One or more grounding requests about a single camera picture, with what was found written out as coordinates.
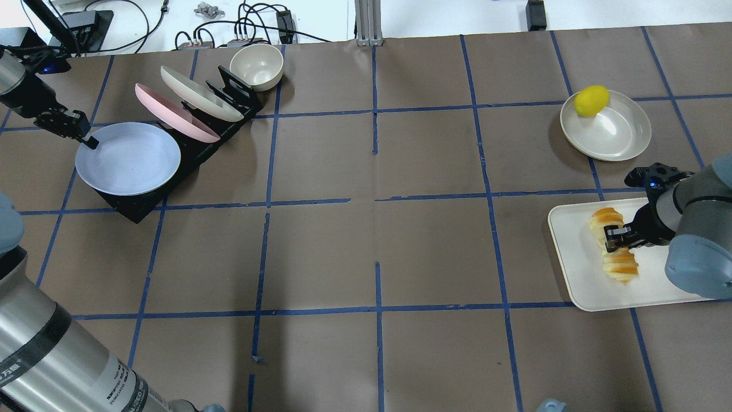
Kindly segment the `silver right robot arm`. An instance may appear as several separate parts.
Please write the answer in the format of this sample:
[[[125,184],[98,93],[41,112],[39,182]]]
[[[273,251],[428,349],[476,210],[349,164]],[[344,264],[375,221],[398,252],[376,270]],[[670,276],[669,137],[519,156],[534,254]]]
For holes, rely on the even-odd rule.
[[[730,298],[731,155],[695,174],[661,163],[637,167],[624,182],[643,188],[648,203],[627,224],[602,224],[606,251],[667,246],[672,284],[703,298]]]

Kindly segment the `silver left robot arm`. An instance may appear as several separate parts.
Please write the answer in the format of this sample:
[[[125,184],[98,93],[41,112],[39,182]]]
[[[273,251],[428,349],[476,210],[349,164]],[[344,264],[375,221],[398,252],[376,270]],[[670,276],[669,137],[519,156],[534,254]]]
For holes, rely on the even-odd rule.
[[[37,77],[39,65],[2,47],[2,103],[94,148],[86,115],[57,101]],[[15,411],[172,411],[172,403],[30,281],[24,232],[21,214],[2,195],[2,402]]]

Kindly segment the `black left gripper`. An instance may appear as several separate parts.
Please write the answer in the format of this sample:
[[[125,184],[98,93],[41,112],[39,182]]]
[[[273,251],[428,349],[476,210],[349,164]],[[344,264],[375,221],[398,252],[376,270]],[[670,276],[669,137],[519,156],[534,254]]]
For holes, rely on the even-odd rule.
[[[39,128],[97,149],[100,142],[88,136],[90,123],[86,114],[60,104],[54,89],[38,77],[47,68],[52,72],[70,70],[68,54],[55,49],[2,49],[1,56],[3,105],[24,119],[32,119]]]

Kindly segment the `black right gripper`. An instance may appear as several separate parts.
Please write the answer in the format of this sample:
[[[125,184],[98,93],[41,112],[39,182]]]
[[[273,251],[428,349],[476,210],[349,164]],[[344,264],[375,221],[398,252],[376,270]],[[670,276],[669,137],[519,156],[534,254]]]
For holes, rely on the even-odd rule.
[[[608,225],[603,227],[607,253],[620,249],[633,249],[642,246],[669,245],[675,236],[683,214],[675,200],[675,187],[694,175],[677,167],[653,163],[649,167],[636,167],[628,172],[624,184],[643,188],[648,203],[639,208],[633,220],[624,226]]]

